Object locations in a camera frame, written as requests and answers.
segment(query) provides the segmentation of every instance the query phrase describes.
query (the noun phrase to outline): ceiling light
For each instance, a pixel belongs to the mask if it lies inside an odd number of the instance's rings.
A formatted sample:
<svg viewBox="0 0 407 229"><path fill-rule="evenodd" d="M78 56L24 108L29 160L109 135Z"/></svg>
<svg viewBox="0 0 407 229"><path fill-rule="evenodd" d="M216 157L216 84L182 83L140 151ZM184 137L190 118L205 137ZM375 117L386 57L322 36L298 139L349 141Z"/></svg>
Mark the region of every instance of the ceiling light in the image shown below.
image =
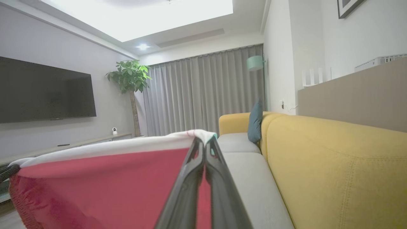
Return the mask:
<svg viewBox="0 0 407 229"><path fill-rule="evenodd" d="M140 50L146 50L146 49L150 48L150 46L148 46L146 44L141 44L141 45L137 46L136 48L139 48Z"/></svg>
<svg viewBox="0 0 407 229"><path fill-rule="evenodd" d="M233 13L233 0L41 1L121 42Z"/></svg>

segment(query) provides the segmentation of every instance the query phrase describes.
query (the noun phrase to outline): wall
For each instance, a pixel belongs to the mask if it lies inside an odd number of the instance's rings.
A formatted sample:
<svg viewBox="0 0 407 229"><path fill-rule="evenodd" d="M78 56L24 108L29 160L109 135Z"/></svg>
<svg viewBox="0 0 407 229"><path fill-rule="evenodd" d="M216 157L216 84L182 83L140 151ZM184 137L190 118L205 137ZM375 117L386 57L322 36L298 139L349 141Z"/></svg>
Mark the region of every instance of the wall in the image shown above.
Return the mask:
<svg viewBox="0 0 407 229"><path fill-rule="evenodd" d="M289 0L293 41L295 98L303 89L302 71L325 68L321 0Z"/></svg>
<svg viewBox="0 0 407 229"><path fill-rule="evenodd" d="M279 100L295 104L294 57L289 3L271 0L265 28L264 56L269 111L289 114Z"/></svg>
<svg viewBox="0 0 407 229"><path fill-rule="evenodd" d="M322 0L325 62L332 78L376 57L407 53L406 9L406 0L365 0L339 20L336 1Z"/></svg>
<svg viewBox="0 0 407 229"><path fill-rule="evenodd" d="M37 3L39 1L24 1L24 2L31 2L31 4L33 5L37 5ZM133 58L133 59L138 59L138 56L136 56L135 54L115 45L112 44L96 35L93 35L89 32L86 32L83 29L80 29L72 24L69 24L68 22L65 22L61 19L58 19L56 17L53 17L45 12L42 12L41 10L38 10L34 7L31 7L25 3L22 3L20 1L16 1L16 0L0 0L0 5L4 5L10 9L15 9L18 12L22 12L26 15L30 15L33 18L36 18L38 20L41 20L43 22L46 22L48 24L54 25L58 28L61 28L65 31L69 31L70 33L76 34L80 37L83 37L85 39L88 39L92 42L95 42L96 44L100 44L103 47L109 48L111 50L114 50L115 52L118 52L120 54L123 54L125 56L128 56L129 58Z"/></svg>
<svg viewBox="0 0 407 229"><path fill-rule="evenodd" d="M140 63L144 65L165 63L202 54L215 53L254 44L262 44L263 42L263 36L259 33L218 36L191 42L190 44L183 44L178 48L141 56Z"/></svg>
<svg viewBox="0 0 407 229"><path fill-rule="evenodd" d="M104 137L111 134L112 127L134 132L130 97L121 95L104 77L114 70L116 61L128 57L2 6L0 56L91 74L97 114L0 124L0 157Z"/></svg>
<svg viewBox="0 0 407 229"><path fill-rule="evenodd" d="M302 70L325 66L322 29L320 0L271 0L264 42L270 111L296 114Z"/></svg>

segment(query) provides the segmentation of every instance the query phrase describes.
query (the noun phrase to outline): wall-mounted tv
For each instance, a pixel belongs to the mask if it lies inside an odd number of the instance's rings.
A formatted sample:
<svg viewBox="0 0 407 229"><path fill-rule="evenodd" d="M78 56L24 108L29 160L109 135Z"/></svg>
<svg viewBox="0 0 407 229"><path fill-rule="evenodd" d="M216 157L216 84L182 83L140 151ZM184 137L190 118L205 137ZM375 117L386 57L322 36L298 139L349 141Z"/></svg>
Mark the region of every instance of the wall-mounted tv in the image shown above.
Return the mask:
<svg viewBox="0 0 407 229"><path fill-rule="evenodd" d="M0 57L0 123L95 116L89 74Z"/></svg>

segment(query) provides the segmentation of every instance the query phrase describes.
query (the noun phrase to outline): tv console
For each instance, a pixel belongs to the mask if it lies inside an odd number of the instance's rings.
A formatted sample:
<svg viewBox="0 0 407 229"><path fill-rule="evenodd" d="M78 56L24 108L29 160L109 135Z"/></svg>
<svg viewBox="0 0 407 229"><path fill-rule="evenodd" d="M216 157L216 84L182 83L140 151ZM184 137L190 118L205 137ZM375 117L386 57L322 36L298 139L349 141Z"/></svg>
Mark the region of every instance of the tv console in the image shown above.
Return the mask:
<svg viewBox="0 0 407 229"><path fill-rule="evenodd" d="M75 147L79 147L79 146L83 146L83 145L91 145L91 144L97 144L97 143L102 143L102 142L107 142L107 141L117 141L117 140L123 140L123 139L131 139L131 138L132 138L131 133L109 135L106 137L91 139L91 140L87 140L87 141L81 141L81 142L77 142L77 143L71 143L69 145L55 146L52 148L38 150L38 151L30 152L27 154L11 156L11 157L0 159L0 168L8 166L11 162L13 162L15 160L26 158L26 157L36 157L36 156L40 156L43 154L48 154L48 153L52 153L52 152L56 152L56 151L60 151L60 150L71 149L71 148L75 148ZM10 199L9 181L6 180L0 184L0 203L7 201L9 199Z"/></svg>

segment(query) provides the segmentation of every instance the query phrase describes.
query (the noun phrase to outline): picture frame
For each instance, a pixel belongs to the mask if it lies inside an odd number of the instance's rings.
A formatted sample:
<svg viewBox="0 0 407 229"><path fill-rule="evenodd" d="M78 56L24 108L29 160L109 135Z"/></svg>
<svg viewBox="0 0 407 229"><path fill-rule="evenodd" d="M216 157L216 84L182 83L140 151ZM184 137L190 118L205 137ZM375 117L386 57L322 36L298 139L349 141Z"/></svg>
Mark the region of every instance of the picture frame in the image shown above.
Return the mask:
<svg viewBox="0 0 407 229"><path fill-rule="evenodd" d="M365 0L337 0L339 19L346 18Z"/></svg>

